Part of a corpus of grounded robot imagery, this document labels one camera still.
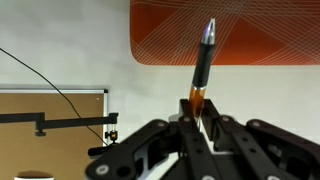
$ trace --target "white wall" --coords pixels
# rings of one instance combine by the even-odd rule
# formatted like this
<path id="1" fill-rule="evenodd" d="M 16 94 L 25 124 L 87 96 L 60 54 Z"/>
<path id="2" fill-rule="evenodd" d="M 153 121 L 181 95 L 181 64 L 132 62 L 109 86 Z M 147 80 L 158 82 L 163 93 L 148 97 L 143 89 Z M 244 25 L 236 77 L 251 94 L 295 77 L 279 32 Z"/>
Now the white wall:
<path id="1" fill-rule="evenodd" d="M 129 0 L 0 0 L 0 47 L 58 87 L 109 88 L 120 141 L 153 118 L 177 113 L 194 70 L 134 60 Z M 320 66 L 219 66 L 206 97 L 241 123 L 260 118 L 320 143 L 319 81 Z M 48 87 L 3 53 L 0 85 Z"/>

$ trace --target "screw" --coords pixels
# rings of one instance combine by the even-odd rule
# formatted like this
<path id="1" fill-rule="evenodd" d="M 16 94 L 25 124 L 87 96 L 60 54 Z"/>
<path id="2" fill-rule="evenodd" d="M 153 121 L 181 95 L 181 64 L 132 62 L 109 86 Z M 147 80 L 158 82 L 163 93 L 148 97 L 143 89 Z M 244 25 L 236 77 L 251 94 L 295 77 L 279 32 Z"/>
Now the screw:
<path id="1" fill-rule="evenodd" d="M 158 122 L 158 126 L 159 126 L 159 127 L 163 127 L 163 126 L 164 126 L 164 123 L 163 123 L 163 122 Z"/>
<path id="2" fill-rule="evenodd" d="M 267 180 L 280 180 L 280 178 L 278 178 L 277 176 L 268 176 Z"/>
<path id="3" fill-rule="evenodd" d="M 222 117 L 222 120 L 224 120 L 224 121 L 229 121 L 229 117 L 223 116 L 223 117 Z"/>
<path id="4" fill-rule="evenodd" d="M 103 165 L 100 165 L 99 167 L 97 167 L 96 174 L 103 176 L 103 175 L 106 175 L 108 173 L 108 171 L 109 171 L 109 166 L 103 164 Z"/>
<path id="5" fill-rule="evenodd" d="M 215 180 L 212 176 L 209 176 L 209 175 L 205 175 L 202 177 L 201 180 Z"/>
<path id="6" fill-rule="evenodd" d="M 260 123 L 257 122 L 257 121 L 253 121 L 252 125 L 256 126 L 256 127 L 259 127 L 260 126 Z"/>
<path id="7" fill-rule="evenodd" d="M 190 121 L 190 118 L 189 118 L 189 117 L 184 117 L 183 120 L 184 120 L 185 122 L 189 122 L 189 121 Z"/>

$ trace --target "pen tip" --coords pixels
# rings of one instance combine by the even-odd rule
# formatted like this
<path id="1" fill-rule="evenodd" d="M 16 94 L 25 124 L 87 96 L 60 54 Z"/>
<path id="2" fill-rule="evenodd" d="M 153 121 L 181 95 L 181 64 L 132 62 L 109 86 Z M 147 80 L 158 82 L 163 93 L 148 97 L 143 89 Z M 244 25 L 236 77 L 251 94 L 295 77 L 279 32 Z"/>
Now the pen tip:
<path id="1" fill-rule="evenodd" d="M 207 45 L 213 45 L 214 44 L 214 40 L 215 40 L 215 26 L 216 26 L 216 21 L 215 19 L 210 19 L 204 33 L 202 36 L 202 40 L 201 42 L 203 44 L 207 44 Z"/>

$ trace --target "black pen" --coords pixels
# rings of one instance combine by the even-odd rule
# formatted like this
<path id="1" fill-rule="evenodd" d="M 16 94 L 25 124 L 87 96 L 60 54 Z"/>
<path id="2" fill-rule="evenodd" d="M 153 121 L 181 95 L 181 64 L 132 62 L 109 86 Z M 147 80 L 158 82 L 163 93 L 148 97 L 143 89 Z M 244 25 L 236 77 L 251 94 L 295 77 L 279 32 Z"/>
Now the black pen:
<path id="1" fill-rule="evenodd" d="M 193 75 L 189 97 L 193 115 L 197 121 L 201 113 L 204 94 L 208 83 L 210 66 L 215 46 L 214 40 L 215 19 L 211 19 L 202 36 L 198 52 L 198 61 Z"/>

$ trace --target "orange pen section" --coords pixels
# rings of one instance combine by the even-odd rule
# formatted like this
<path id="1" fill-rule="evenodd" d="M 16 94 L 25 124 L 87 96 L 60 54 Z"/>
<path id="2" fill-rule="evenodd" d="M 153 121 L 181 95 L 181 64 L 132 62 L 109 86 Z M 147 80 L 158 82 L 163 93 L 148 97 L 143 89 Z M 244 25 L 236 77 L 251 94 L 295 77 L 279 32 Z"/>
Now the orange pen section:
<path id="1" fill-rule="evenodd" d="M 196 119 L 200 116 L 205 92 L 205 88 L 200 90 L 195 89 L 194 86 L 191 86 L 189 101 L 193 115 Z"/>

